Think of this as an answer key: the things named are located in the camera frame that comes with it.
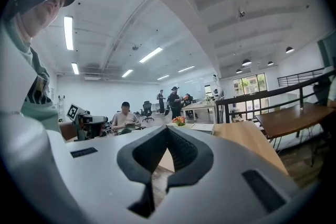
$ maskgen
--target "floor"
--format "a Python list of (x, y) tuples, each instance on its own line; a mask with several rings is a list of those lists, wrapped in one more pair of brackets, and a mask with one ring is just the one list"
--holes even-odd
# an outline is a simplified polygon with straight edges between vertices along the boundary
[[(197, 112), (199, 123), (212, 123), (212, 114), (208, 114), (206, 110), (199, 110)], [(171, 112), (167, 116), (153, 113), (153, 120), (149, 120), (148, 123), (143, 122), (144, 126), (151, 127), (156, 125), (163, 125), (171, 122)], [(193, 118), (188, 119), (188, 123), (194, 123)], [(318, 173), (323, 165), (323, 158), (328, 152), (328, 148), (318, 151), (316, 156), (315, 164), (313, 167), (311, 165), (311, 147), (315, 146), (319, 141), (309, 141), (301, 146), (288, 148), (279, 153), (279, 157), (285, 165), (290, 177), (297, 183), (300, 188), (311, 184), (313, 181), (317, 180)], [(154, 202), (158, 206), (163, 198), (165, 197), (165, 188), (167, 184), (167, 178), (172, 174), (172, 172), (158, 167), (152, 175), (153, 192), (154, 192)]]

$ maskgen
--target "wooden table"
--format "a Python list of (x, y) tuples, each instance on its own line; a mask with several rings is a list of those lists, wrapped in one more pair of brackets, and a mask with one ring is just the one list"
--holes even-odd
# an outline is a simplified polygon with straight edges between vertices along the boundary
[(213, 115), (213, 119), (214, 119), (214, 123), (216, 123), (216, 105), (214, 101), (210, 101), (210, 104), (207, 104), (206, 102), (202, 103), (202, 104), (197, 104), (197, 103), (192, 103), (190, 105), (187, 105), (185, 107), (182, 108), (183, 111), (183, 115), (186, 118), (186, 111), (188, 110), (192, 110), (193, 114), (194, 114), (194, 121), (196, 121), (196, 115), (195, 115), (195, 110), (201, 110), (201, 109), (213, 109), (212, 111), (212, 115)]
[(303, 103), (279, 111), (257, 115), (257, 120), (264, 127), (270, 139), (295, 133), (321, 122), (334, 111), (326, 106)]
[(215, 136), (237, 143), (288, 175), (288, 172), (274, 148), (252, 121), (215, 124)]

